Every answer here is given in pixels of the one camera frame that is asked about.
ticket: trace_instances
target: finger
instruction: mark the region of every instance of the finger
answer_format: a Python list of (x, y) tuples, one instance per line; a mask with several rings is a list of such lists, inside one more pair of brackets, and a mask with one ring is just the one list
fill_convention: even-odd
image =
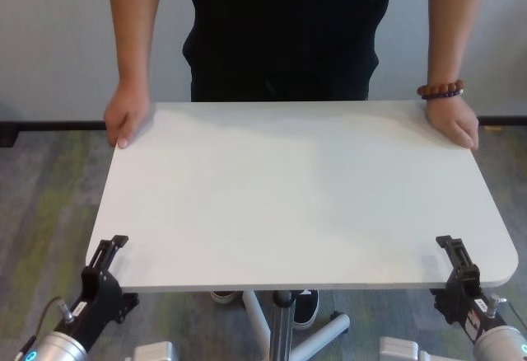
[(115, 144), (117, 143), (117, 137), (119, 136), (119, 130), (123, 122), (124, 117), (121, 120), (115, 120), (115, 118), (105, 115), (106, 137), (108, 139), (108, 143), (112, 147), (115, 147)]
[(457, 123), (450, 122), (448, 126), (443, 129), (446, 136), (454, 143), (464, 148), (473, 148), (474, 141), (467, 132), (461, 128)]
[(117, 145), (119, 148), (126, 148), (130, 144), (130, 141), (138, 131), (140, 124), (141, 117), (139, 115), (126, 115), (126, 119), (124, 120), (123, 126), (121, 126), (117, 138)]
[(473, 146), (472, 149), (476, 151), (479, 147), (479, 134), (478, 134), (478, 120), (471, 122), (460, 122), (459, 126), (463, 129), (472, 139)]

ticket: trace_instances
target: white wall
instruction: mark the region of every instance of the white wall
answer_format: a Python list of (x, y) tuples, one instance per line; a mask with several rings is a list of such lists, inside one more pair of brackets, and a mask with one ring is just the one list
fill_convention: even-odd
[[(193, 16), (190, 0), (161, 0), (156, 100), (189, 99), (181, 48)], [(479, 114), (527, 115), (526, 30), (527, 0), (484, 1), (463, 71)], [(427, 0), (391, 0), (376, 45), (371, 98), (414, 98), (426, 77)], [(0, 0), (0, 120), (100, 120), (116, 81), (108, 0)]]

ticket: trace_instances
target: black baseboard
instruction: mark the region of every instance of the black baseboard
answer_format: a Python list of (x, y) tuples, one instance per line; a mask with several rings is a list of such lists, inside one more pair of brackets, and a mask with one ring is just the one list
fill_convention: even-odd
[[(480, 126), (527, 126), (527, 116), (480, 116)], [(106, 130), (105, 122), (0, 122), (0, 148), (10, 148), (15, 144), (20, 132), (42, 132), (63, 130)]]
[(0, 148), (15, 145), (20, 132), (57, 132), (64, 130), (106, 130), (102, 120), (68, 122), (0, 122)]
[(480, 126), (527, 126), (527, 116), (479, 116)]

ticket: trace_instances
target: white tabletop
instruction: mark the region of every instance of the white tabletop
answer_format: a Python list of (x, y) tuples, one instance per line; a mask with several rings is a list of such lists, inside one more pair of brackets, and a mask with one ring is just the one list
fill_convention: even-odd
[(518, 255), (472, 154), (416, 102), (165, 103), (116, 150), (86, 261), (128, 235), (128, 291), (439, 288), (436, 236), (482, 285)]

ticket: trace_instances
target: cable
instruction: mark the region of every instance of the cable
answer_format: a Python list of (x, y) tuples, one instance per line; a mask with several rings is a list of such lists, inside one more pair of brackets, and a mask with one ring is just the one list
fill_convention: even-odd
[(512, 306), (512, 302), (510, 299), (507, 299), (507, 303), (511, 307), (512, 312), (516, 315), (516, 318), (521, 322), (521, 325), (524, 326), (525, 330), (527, 331), (527, 325), (524, 323), (524, 321), (521, 319), (520, 314), (514, 309), (514, 306)]
[(40, 314), (39, 325), (36, 326), (35, 336), (37, 338), (39, 337), (40, 330), (42, 329), (42, 324), (44, 323), (44, 319), (46, 318), (46, 314), (48, 314), (49, 308), (51, 307), (51, 305), (53, 305), (57, 301), (60, 301), (61, 299), (62, 299), (61, 297), (51, 298), (49, 300), (49, 302), (46, 304), (46, 306), (44, 306), (44, 310), (42, 311), (42, 314)]
[(33, 344), (36, 342), (36, 338), (39, 337), (40, 330), (42, 329), (42, 324), (44, 324), (44, 319), (46, 318), (46, 315), (48, 314), (49, 308), (51, 307), (51, 305), (53, 305), (57, 301), (64, 302), (64, 300), (61, 297), (54, 297), (54, 298), (51, 298), (48, 303), (46, 303), (46, 306), (44, 306), (44, 309), (42, 310), (42, 313), (40, 314), (39, 324), (36, 327), (35, 334), (32, 335), (26, 341), (26, 343), (22, 346), (22, 348), (20, 349), (18, 354), (15, 356), (13, 361), (21, 360), (22, 357), (24, 357), (26, 355), (26, 353), (29, 351), (31, 346), (33, 346)]

